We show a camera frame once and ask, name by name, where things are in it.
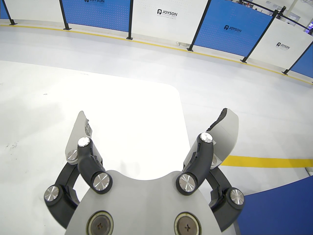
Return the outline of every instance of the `yellow floor line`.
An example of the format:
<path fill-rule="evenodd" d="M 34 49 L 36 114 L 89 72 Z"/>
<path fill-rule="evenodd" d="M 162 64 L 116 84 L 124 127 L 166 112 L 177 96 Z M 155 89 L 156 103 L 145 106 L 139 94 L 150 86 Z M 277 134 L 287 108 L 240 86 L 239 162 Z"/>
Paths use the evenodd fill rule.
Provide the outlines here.
<path fill-rule="evenodd" d="M 305 168 L 313 167 L 313 159 L 276 159 L 230 155 L 221 165 L 254 168 Z"/>
<path fill-rule="evenodd" d="M 175 47 L 170 47 L 170 46 L 163 46 L 163 45 L 158 45 L 158 44 L 153 44 L 153 43 L 148 43 L 148 42 L 143 42 L 143 41 L 138 41 L 138 40 L 129 40 L 129 39 L 126 39 L 126 38 L 118 38 L 118 37 L 113 37 L 113 36 L 106 36 L 106 35 L 102 35 L 102 34 L 94 34 L 94 33 L 88 33 L 88 32 L 83 32 L 83 31 L 76 31 L 76 30 L 68 31 L 68 30 L 59 29 L 59 28 L 45 28 L 45 27 L 33 27 L 33 26 L 21 26 L 21 25 L 3 25 L 3 24 L 1 24 L 0 26 L 1 26 L 1 27 L 16 27 L 16 28 L 17 28 L 17 27 L 20 27 L 20 28 L 39 28 L 39 29 L 49 29 L 49 30 L 66 31 L 66 32 L 73 32 L 73 33 L 79 33 L 79 34 L 87 34 L 87 35 L 99 36 L 99 37 L 105 37 L 105 38 L 115 38 L 115 39 L 119 39 L 119 40 L 126 40 L 126 41 L 135 42 L 135 43 L 146 44 L 146 45 L 152 45 L 152 46 L 163 47 L 163 48 L 170 48 L 170 49 L 173 49 L 173 50 L 179 50 L 179 51 L 188 52 L 188 53 L 193 53 L 193 54 L 202 55 L 202 56 L 209 56 L 209 57 L 213 57 L 213 58 L 223 59 L 223 60 L 227 60 L 227 61 L 231 61 L 231 62 L 236 62 L 236 63 L 239 63 L 239 64 L 244 64 L 244 65 L 256 67 L 256 68 L 259 68 L 259 69 L 263 69 L 263 70 L 265 70 L 265 71 L 277 73 L 277 74 L 279 74 L 279 75 L 283 75 L 283 76 L 286 76 L 286 77 L 289 77 L 289 78 L 292 78 L 292 79 L 295 79 L 295 80 L 298 80 L 298 81 L 301 81 L 301 82 L 304 82 L 304 83 L 313 85 L 313 83 L 311 83 L 311 82 L 307 82 L 307 81 L 305 81 L 305 80 L 302 80 L 302 79 L 299 79 L 299 78 L 296 78 L 296 77 L 292 77 L 292 76 L 289 76 L 289 75 L 285 75 L 285 74 L 283 74 L 283 73 L 281 73 L 281 72 L 276 72 L 276 71 L 273 71 L 273 70 L 270 70 L 270 69 L 267 69 L 267 68 L 264 68 L 264 67 L 261 67 L 261 66 L 256 66 L 256 65 L 252 65 L 252 64 L 248 64 L 248 63 L 246 64 L 246 63 L 243 63 L 243 62 L 241 62 L 241 61 L 232 60 L 232 59 L 228 59 L 228 58 L 224 58 L 224 57 L 220 57 L 220 56 L 212 56 L 212 55 L 208 55 L 208 54 L 204 54 L 204 53 L 199 53 L 199 52 L 191 52 L 191 51 L 188 51 L 187 49 L 175 48 Z"/>
<path fill-rule="evenodd" d="M 39 29 L 49 29 L 49 30 L 58 30 L 58 31 L 68 32 L 68 30 L 58 29 L 58 28 L 20 26 L 20 25 L 14 25 L 14 26 L 0 25 L 0 26 L 1 27 L 20 27 L 20 28 L 39 28 Z M 219 57 L 219 56 L 212 56 L 212 55 L 199 53 L 199 52 L 191 52 L 191 51 L 188 51 L 186 49 L 157 45 L 157 44 L 152 44 L 152 43 L 138 41 L 138 40 L 128 40 L 126 38 L 118 38 L 118 37 L 107 36 L 107 35 L 102 35 L 102 34 L 94 34 L 94 33 L 88 33 L 88 32 L 83 32 L 83 31 L 76 31 L 76 30 L 71 30 L 70 32 L 79 33 L 79 34 L 87 34 L 87 35 L 92 35 L 92 36 L 105 37 L 105 38 L 115 38 L 115 39 L 119 39 L 119 40 L 132 41 L 132 42 L 140 43 L 140 44 L 152 45 L 152 46 L 163 47 L 163 48 L 170 48 L 170 49 L 179 50 L 179 51 L 183 51 L 183 52 L 194 53 L 197 55 L 223 59 L 223 60 L 227 60 L 227 61 L 236 62 L 239 64 L 249 65 L 249 66 L 263 69 L 263 70 L 266 70 L 269 72 L 277 73 L 277 74 L 280 74 L 280 75 L 283 75 L 286 77 L 290 77 L 290 78 L 293 78 L 295 80 L 313 85 L 312 83 L 307 82 L 305 80 L 301 80 L 299 78 L 292 77 L 289 75 L 284 75 L 283 73 L 276 72 L 276 71 L 273 71 L 273 70 L 270 70 L 270 69 L 267 69 L 264 67 L 260 67 L 260 66 L 256 66 L 256 65 L 252 65 L 252 64 L 246 64 L 246 63 L 242 63 L 242 62 L 237 61 L 237 60 L 232 60 L 232 59 L 223 58 L 223 57 Z M 256 158 L 256 157 L 232 156 L 232 155 L 230 155 L 222 163 L 222 166 L 255 167 L 255 168 L 304 168 L 304 167 L 313 167 L 313 159 L 275 159 L 275 158 Z"/>

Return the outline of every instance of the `joyson logo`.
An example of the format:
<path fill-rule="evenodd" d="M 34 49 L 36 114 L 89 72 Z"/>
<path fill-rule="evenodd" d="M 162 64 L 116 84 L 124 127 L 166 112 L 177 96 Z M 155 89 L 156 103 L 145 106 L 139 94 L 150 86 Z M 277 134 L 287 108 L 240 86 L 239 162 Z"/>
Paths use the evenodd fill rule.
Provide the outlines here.
<path fill-rule="evenodd" d="M 177 12 L 170 12 L 170 11 L 165 11 L 158 9 L 157 10 L 158 16 L 165 17 L 165 18 L 170 18 L 170 19 L 176 19 L 177 17 Z"/>
<path fill-rule="evenodd" d="M 104 0 L 84 0 L 84 1 L 90 3 L 104 3 Z"/>
<path fill-rule="evenodd" d="M 290 46 L 287 46 L 287 45 L 284 45 L 284 44 L 281 44 L 281 42 L 278 42 L 277 45 L 276 45 L 277 48 L 280 48 L 280 49 L 283 49 L 285 51 L 287 51 Z"/>
<path fill-rule="evenodd" d="M 241 32 L 241 29 L 239 28 L 235 28 L 235 27 L 230 27 L 229 25 L 225 25 L 224 30 L 233 30 L 233 31 L 237 31 L 237 32 Z"/>

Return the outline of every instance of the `black metal post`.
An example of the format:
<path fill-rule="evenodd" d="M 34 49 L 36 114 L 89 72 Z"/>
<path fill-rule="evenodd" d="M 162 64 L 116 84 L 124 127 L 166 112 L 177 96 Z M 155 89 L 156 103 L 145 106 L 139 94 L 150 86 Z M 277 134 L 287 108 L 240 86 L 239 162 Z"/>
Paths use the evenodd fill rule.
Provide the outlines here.
<path fill-rule="evenodd" d="M 66 17 L 65 17 L 65 13 L 64 13 L 64 8 L 63 8 L 63 2 L 62 2 L 62 0 L 59 0 L 59 2 L 60 2 L 60 7 L 61 7 L 61 12 L 62 12 L 62 16 L 63 16 L 63 21 L 64 21 L 64 25 L 65 25 L 65 30 L 70 30 L 70 29 L 72 29 L 72 28 L 70 28 L 69 26 L 68 26 L 68 23 L 66 22 Z"/>
<path fill-rule="evenodd" d="M 126 38 L 126 39 L 130 39 L 130 40 L 133 40 L 133 38 L 132 38 L 133 6 L 134 6 L 134 0 L 131 0 L 131 4 L 130 4 L 130 8 L 129 8 L 128 37 Z"/>
<path fill-rule="evenodd" d="M 278 10 L 275 10 L 272 14 L 272 19 L 269 21 L 268 25 L 266 26 L 265 30 L 263 31 L 262 35 L 258 38 L 257 42 L 255 43 L 255 45 L 253 46 L 253 48 L 251 49 L 251 51 L 249 52 L 249 54 L 244 57 L 242 60 L 243 63 L 247 63 L 246 60 L 249 58 L 249 56 L 251 55 L 251 53 L 253 52 L 253 50 L 256 48 L 256 46 L 258 45 L 258 43 L 260 42 L 260 40 L 262 39 L 262 37 L 264 36 L 265 32 L 268 30 L 269 26 L 272 24 L 273 20 L 276 18 L 276 15 L 278 13 Z"/>
<path fill-rule="evenodd" d="M 302 55 L 296 60 L 296 62 L 294 62 L 294 64 L 289 68 L 286 69 L 284 72 L 282 72 L 285 75 L 288 75 L 287 73 L 292 69 L 292 67 L 295 66 L 295 64 L 300 60 L 300 58 L 308 51 L 308 49 L 310 48 L 310 46 L 313 45 L 313 41 L 311 42 L 311 44 L 306 48 L 306 50 L 304 50 L 304 52 L 302 53 Z"/>
<path fill-rule="evenodd" d="M 195 36 L 193 37 L 193 40 L 192 40 L 192 42 L 191 42 L 191 45 L 189 46 L 189 48 L 187 48 L 188 51 L 192 51 L 192 52 L 193 52 L 193 50 L 192 50 L 193 45 L 194 45 L 195 42 L 196 42 L 197 36 L 198 36 L 198 34 L 199 34 L 199 32 L 200 32 L 200 29 L 201 29 L 202 23 L 203 23 L 203 21 L 204 21 L 204 18 L 205 18 L 205 16 L 207 15 L 207 11 L 208 11 L 208 9 L 209 9 L 209 6 L 210 6 L 211 1 L 212 1 L 212 0 L 208 0 L 207 5 L 205 6 L 204 12 L 203 12 L 203 14 L 202 14 L 202 18 L 201 18 L 201 20 L 200 20 L 199 26 L 198 26 L 197 31 L 196 31 L 196 34 L 195 34 Z"/>
<path fill-rule="evenodd" d="M 5 1 L 2 0 L 2 2 L 3 2 L 3 5 L 4 5 L 4 9 L 5 9 L 5 11 L 7 12 L 7 15 L 8 15 L 8 17 L 9 17 L 9 20 L 10 20 L 10 22 L 11 22 L 10 25 L 16 25 L 17 23 L 15 23 L 14 20 L 11 19 L 11 16 L 10 16 L 10 14 L 9 14 L 9 11 L 8 11 L 7 5 L 5 4 Z"/>

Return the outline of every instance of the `metal bolt head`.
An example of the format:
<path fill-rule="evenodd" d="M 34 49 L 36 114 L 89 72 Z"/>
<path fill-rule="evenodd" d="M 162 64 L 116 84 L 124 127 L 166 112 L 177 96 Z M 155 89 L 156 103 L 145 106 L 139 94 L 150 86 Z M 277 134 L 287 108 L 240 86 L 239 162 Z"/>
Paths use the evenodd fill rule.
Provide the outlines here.
<path fill-rule="evenodd" d="M 181 189 L 183 189 L 186 192 L 192 192 L 196 188 L 194 179 L 188 174 L 183 174 L 180 176 L 179 185 Z"/>
<path fill-rule="evenodd" d="M 109 218 L 105 215 L 99 215 L 91 223 L 91 235 L 108 235 L 110 228 Z"/>
<path fill-rule="evenodd" d="M 77 159 L 77 150 L 76 150 L 76 149 L 75 149 L 75 150 L 71 150 L 71 151 L 67 154 L 66 159 L 67 159 L 68 161 L 74 161 L 74 160 L 76 160 L 76 159 Z"/>
<path fill-rule="evenodd" d="M 108 212 L 95 212 L 87 222 L 87 235 L 111 235 L 113 226 L 113 218 Z"/>
<path fill-rule="evenodd" d="M 217 163 L 217 159 L 216 159 L 216 156 L 215 156 L 215 155 L 213 155 L 213 159 L 212 159 L 212 163 L 211 163 L 211 166 L 214 166 L 214 165 L 216 165 L 216 163 Z"/>
<path fill-rule="evenodd" d="M 181 235 L 196 235 L 197 225 L 192 218 L 184 216 L 178 220 L 177 230 Z"/>
<path fill-rule="evenodd" d="M 175 219 L 175 235 L 199 235 L 200 230 L 200 222 L 189 212 L 182 212 Z"/>
<path fill-rule="evenodd" d="M 59 194 L 58 187 L 57 186 L 51 186 L 45 192 L 45 200 L 47 202 L 51 202 L 58 197 L 58 194 Z"/>
<path fill-rule="evenodd" d="M 110 183 L 110 177 L 105 172 L 100 173 L 95 177 L 93 186 L 97 191 L 102 191 L 108 187 Z"/>
<path fill-rule="evenodd" d="M 236 204 L 236 205 L 242 205 L 245 201 L 244 194 L 239 189 L 232 189 L 230 192 L 230 199 Z"/>
<path fill-rule="evenodd" d="M 213 141 L 212 135 L 207 132 L 203 132 L 202 134 L 200 134 L 200 138 L 202 141 L 207 142 L 207 143 Z"/>
<path fill-rule="evenodd" d="M 79 147 L 85 147 L 90 143 L 90 138 L 89 137 L 82 137 L 78 140 L 78 146 Z"/>

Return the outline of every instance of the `blue panel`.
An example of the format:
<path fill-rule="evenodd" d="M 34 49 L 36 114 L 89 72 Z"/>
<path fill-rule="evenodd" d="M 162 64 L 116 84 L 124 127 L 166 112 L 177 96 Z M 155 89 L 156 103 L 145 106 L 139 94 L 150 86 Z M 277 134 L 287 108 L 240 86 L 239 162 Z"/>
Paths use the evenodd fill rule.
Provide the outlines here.
<path fill-rule="evenodd" d="M 313 45 L 310 46 L 291 70 L 313 78 Z"/>
<path fill-rule="evenodd" d="M 232 1 L 212 0 L 195 45 L 247 56 L 271 18 Z"/>
<path fill-rule="evenodd" d="M 313 176 L 245 200 L 238 217 L 242 235 L 313 234 Z"/>
<path fill-rule="evenodd" d="M 2 0 L 0 0 L 0 19 L 9 19 Z"/>
<path fill-rule="evenodd" d="M 62 0 L 68 23 L 128 31 L 130 0 Z"/>

